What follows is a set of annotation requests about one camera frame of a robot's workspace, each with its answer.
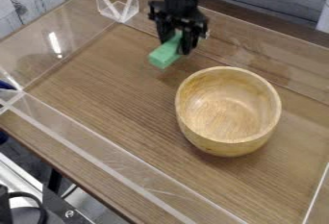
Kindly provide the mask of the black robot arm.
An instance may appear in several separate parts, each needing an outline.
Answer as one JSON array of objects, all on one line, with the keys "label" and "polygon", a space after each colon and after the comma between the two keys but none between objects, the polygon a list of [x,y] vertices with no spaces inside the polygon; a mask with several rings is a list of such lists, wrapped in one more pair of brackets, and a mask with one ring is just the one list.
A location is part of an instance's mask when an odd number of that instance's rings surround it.
[{"label": "black robot arm", "polygon": [[207,37],[208,18],[199,10],[199,0],[150,0],[148,19],[155,22],[160,43],[180,31],[178,52],[188,55],[198,40]]}]

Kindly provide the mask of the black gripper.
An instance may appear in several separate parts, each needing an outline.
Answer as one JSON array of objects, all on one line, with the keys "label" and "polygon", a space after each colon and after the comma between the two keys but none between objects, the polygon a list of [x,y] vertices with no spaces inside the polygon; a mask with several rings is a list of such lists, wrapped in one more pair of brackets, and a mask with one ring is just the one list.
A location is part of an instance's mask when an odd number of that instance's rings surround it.
[{"label": "black gripper", "polygon": [[188,55],[208,31],[199,0],[150,0],[148,19],[155,22],[160,43],[180,35],[179,53]]}]

